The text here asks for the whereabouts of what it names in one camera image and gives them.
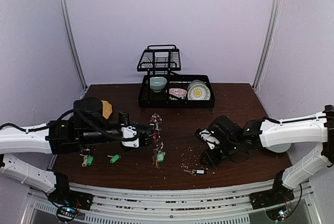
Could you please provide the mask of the large keyring with red handle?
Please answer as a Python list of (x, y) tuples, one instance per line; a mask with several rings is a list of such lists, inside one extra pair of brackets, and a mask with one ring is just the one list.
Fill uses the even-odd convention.
[(161, 128), (160, 124), (162, 122), (162, 118), (157, 113), (151, 116), (151, 120), (149, 125), (154, 128), (153, 132), (153, 140), (154, 140), (154, 149), (153, 149), (153, 156), (152, 156), (152, 164), (157, 168), (160, 169), (160, 163), (162, 163), (165, 159), (165, 152), (164, 152), (164, 143), (161, 140)]

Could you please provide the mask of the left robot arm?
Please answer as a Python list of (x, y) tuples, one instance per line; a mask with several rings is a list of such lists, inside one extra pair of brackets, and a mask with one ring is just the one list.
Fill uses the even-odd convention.
[(93, 195), (70, 189), (68, 177), (41, 170), (18, 159), (15, 153), (62, 155), (80, 152), (87, 159), (94, 147), (120, 143), (124, 149), (150, 146), (158, 137), (153, 123), (139, 125), (119, 112), (116, 122), (103, 115), (108, 104), (94, 97), (76, 100), (71, 110), (45, 124), (19, 127), (1, 125), (1, 174), (46, 193), (55, 204), (74, 210), (90, 210)]

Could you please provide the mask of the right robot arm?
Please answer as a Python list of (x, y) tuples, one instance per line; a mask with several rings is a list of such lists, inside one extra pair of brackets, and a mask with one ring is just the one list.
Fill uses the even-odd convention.
[(296, 164), (279, 171), (271, 189), (250, 194), (253, 209), (265, 208), (293, 200), (293, 190), (297, 186), (321, 169), (333, 165), (333, 105), (326, 105), (323, 111), (304, 117), (251, 120), (244, 127), (222, 115), (207, 128), (198, 129), (195, 136), (208, 145), (200, 157), (201, 164), (208, 167), (216, 167), (237, 153), (258, 147), (283, 153), (293, 143), (316, 144)]

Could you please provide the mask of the black tagged key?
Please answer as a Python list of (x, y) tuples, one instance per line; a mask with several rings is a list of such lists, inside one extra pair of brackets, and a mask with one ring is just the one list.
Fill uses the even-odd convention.
[(207, 174), (207, 171), (205, 169), (192, 169), (192, 170), (184, 169), (184, 172), (189, 173), (192, 176)]

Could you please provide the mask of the green tagged single key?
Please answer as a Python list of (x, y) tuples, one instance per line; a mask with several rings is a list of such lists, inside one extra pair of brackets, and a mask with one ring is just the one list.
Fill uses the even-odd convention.
[(114, 164), (116, 163), (118, 160), (120, 160), (121, 155), (107, 155), (107, 157), (110, 159), (110, 163)]

